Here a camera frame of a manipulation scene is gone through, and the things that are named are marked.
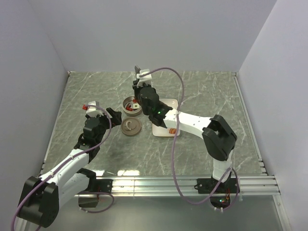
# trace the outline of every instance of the marble tabletop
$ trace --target marble tabletop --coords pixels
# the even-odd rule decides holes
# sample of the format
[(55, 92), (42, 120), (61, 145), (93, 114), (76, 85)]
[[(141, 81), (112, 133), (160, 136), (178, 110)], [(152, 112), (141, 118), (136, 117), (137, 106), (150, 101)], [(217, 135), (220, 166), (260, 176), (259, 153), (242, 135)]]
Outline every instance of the marble tabletop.
[[(258, 156), (248, 123), (230, 72), (180, 72), (185, 84), (181, 111), (198, 116), (222, 115), (238, 136), (232, 165), (240, 175), (260, 175)], [(68, 79), (54, 135), (48, 151), (47, 172), (62, 161), (77, 142), (85, 122), (82, 105), (100, 102), (101, 107), (122, 111), (123, 100), (133, 95), (133, 72), (73, 72)], [(160, 98), (180, 97), (180, 81), (169, 71), (153, 74), (153, 87)], [(85, 168), (111, 175), (171, 175), (172, 138), (152, 134), (152, 123), (141, 114), (142, 131), (135, 137), (122, 134), (119, 126), (101, 146), (95, 159)], [(179, 175), (210, 175), (213, 160), (202, 139), (181, 132), (175, 149), (175, 168)]]

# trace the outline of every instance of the white wall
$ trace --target white wall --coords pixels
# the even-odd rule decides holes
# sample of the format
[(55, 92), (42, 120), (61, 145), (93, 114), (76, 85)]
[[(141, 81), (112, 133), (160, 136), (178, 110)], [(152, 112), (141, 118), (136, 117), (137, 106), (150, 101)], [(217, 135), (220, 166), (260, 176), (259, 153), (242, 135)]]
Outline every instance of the white wall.
[(295, 231), (308, 229), (308, 1), (278, 0), (239, 82)]
[(9, 230), (25, 180), (39, 173), (66, 79), (29, 2), (1, 0), (1, 230)]
[(29, 2), (70, 71), (238, 71), (276, 0)]

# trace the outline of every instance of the white tray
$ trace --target white tray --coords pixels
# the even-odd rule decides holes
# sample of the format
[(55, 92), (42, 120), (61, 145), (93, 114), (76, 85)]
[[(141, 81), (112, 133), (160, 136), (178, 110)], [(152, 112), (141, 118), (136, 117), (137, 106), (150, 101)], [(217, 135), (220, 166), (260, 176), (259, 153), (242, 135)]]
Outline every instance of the white tray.
[[(177, 109), (179, 103), (175, 99), (160, 99), (161, 102), (167, 104), (169, 107)], [(174, 137), (175, 134), (169, 133), (169, 128), (162, 128), (152, 124), (152, 133), (157, 137)]]

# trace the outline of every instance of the wire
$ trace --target wire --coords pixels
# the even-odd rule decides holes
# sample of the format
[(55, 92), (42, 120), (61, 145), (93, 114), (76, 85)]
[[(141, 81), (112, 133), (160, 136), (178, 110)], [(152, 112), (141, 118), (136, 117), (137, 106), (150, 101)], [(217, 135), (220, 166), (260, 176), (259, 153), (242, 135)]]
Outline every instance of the wire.
[[(148, 73), (146, 73), (146, 74), (140, 75), (140, 77), (147, 76), (147, 75), (149, 75), (149, 74), (152, 74), (152, 73), (154, 73), (154, 72), (156, 72), (156, 71), (160, 71), (160, 70), (170, 70), (170, 71), (173, 71), (173, 72), (179, 77), (179, 79), (180, 79), (180, 81), (181, 81), (182, 94), (181, 94), (180, 102), (179, 102), (179, 105), (178, 105), (178, 108), (177, 108), (178, 113), (177, 113), (177, 115), (176, 115), (176, 116), (177, 116), (177, 130), (179, 130), (179, 126), (180, 126), (179, 112), (180, 112), (181, 104), (182, 104), (182, 102), (183, 102), (183, 100), (184, 100), (184, 82), (183, 82), (182, 77), (179, 75), (179, 73), (178, 73), (176, 70), (174, 70), (174, 69), (172, 69), (172, 68), (170, 68), (170, 67), (160, 67), (160, 68), (155, 69), (155, 70), (152, 70), (152, 71), (150, 71), (150, 72), (148, 72)], [(201, 200), (201, 201), (199, 201), (199, 202), (194, 202), (194, 201), (189, 200), (188, 198), (186, 198), (186, 197), (183, 195), (183, 193), (182, 193), (181, 190), (180, 190), (180, 187), (179, 187), (179, 184), (178, 184), (178, 181), (177, 181), (177, 177), (176, 177), (176, 174), (175, 174), (175, 168), (174, 168), (174, 149), (175, 149), (176, 140), (177, 140), (177, 136), (174, 136), (174, 138), (173, 138), (173, 143), (172, 143), (172, 150), (171, 150), (171, 170), (172, 170), (172, 177), (173, 177), (173, 181), (174, 181), (175, 187), (176, 187), (176, 189), (177, 189), (179, 195), (181, 196), (181, 198), (184, 199), (185, 201), (187, 201), (188, 203), (192, 204), (192, 205), (200, 205), (200, 204), (204, 203), (204, 202), (207, 201), (211, 196), (213, 196), (213, 194), (214, 194), (214, 192), (216, 191), (216, 189), (218, 188), (219, 184), (222, 182), (222, 179), (227, 175), (227, 173), (229, 173), (229, 172), (232, 170), (232, 171), (234, 172), (234, 174), (235, 174), (235, 178), (236, 178), (236, 182), (237, 182), (236, 195), (235, 195), (235, 199), (233, 200), (233, 202), (232, 202), (227, 208), (225, 208), (224, 210), (230, 208), (230, 207), (234, 204), (234, 202), (235, 202), (235, 200), (236, 200), (236, 198), (237, 198), (237, 196), (238, 196), (238, 193), (239, 193), (239, 182), (238, 182), (238, 177), (237, 177), (237, 174), (236, 174), (234, 168), (232, 168), (232, 167), (228, 168), (228, 169), (225, 171), (225, 173), (222, 175), (222, 177), (220, 178), (220, 180), (217, 182), (217, 184), (216, 184), (216, 186), (214, 187), (214, 189), (212, 190), (212, 192), (211, 192), (205, 199), (203, 199), (203, 200)]]
[[(93, 150), (93, 149), (99, 147), (100, 145), (102, 145), (102, 144), (106, 141), (106, 139), (109, 137), (110, 132), (111, 132), (111, 128), (112, 128), (112, 123), (111, 123), (110, 116), (108, 115), (108, 113), (107, 113), (104, 109), (102, 109), (101, 107), (96, 106), (96, 105), (85, 105), (85, 107), (95, 107), (95, 108), (101, 110), (102, 112), (104, 112), (104, 113), (106, 114), (107, 118), (108, 118), (108, 121), (109, 121), (109, 130), (108, 130), (108, 133), (107, 133), (106, 137), (105, 137), (99, 144), (97, 144), (97, 145), (95, 145), (95, 146), (93, 146), (93, 147), (91, 147), (91, 148), (89, 148), (89, 149), (87, 149), (87, 150), (84, 150), (84, 151), (82, 151), (82, 152), (79, 152), (79, 153), (73, 155), (73, 158), (75, 158), (75, 157), (77, 157), (77, 156), (80, 156), (80, 155), (82, 155), (82, 154), (84, 154), (84, 153), (87, 153), (87, 152), (89, 152), (89, 151), (91, 151), (91, 150)], [(65, 160), (62, 164), (60, 164), (60, 165), (54, 170), (53, 174), (56, 174), (58, 171), (60, 171), (60, 169), (62, 169), (62, 168), (63, 168), (68, 162), (70, 162), (71, 160), (72, 160), (71, 158)], [(14, 231), (14, 224), (15, 224), (16, 217), (17, 217), (17, 215), (18, 215), (20, 209), (24, 206), (25, 202), (30, 198), (30, 196), (31, 196), (32, 194), (34, 194), (34, 192), (35, 192), (37, 189), (39, 189), (43, 184), (45, 184), (45, 183), (46, 183), (47, 181), (49, 181), (51, 178), (52, 178), (52, 175), (49, 175), (45, 180), (43, 180), (43, 181), (42, 181), (41, 183), (39, 183), (34, 189), (32, 189), (32, 190), (29, 192), (29, 194), (28, 194), (27, 196), (25, 196), (25, 198), (21, 201), (21, 203), (18, 205), (17, 210), (16, 210), (16, 212), (15, 212), (15, 214), (14, 214), (14, 216), (13, 216), (13, 219), (12, 219), (12, 222), (11, 222), (11, 231)]]
[(80, 208), (82, 211), (85, 211), (86, 213), (101, 213), (101, 212), (104, 212), (104, 211), (108, 210), (115, 202), (115, 197), (112, 194), (107, 193), (107, 192), (80, 192), (78, 194), (79, 195), (83, 195), (83, 194), (108, 195), (108, 196), (111, 196), (111, 198), (112, 198), (112, 202), (110, 203), (110, 205), (107, 208), (104, 208), (104, 209), (99, 210), (99, 211), (89, 211), (89, 210), (86, 210), (84, 208)]

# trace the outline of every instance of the orange object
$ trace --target orange object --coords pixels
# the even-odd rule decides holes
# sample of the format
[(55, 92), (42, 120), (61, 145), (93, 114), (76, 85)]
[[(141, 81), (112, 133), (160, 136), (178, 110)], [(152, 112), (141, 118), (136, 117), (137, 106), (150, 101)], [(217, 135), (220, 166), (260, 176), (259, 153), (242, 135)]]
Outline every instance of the orange object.
[(169, 129), (169, 133), (170, 134), (175, 134), (177, 132), (177, 130), (175, 128), (170, 128)]

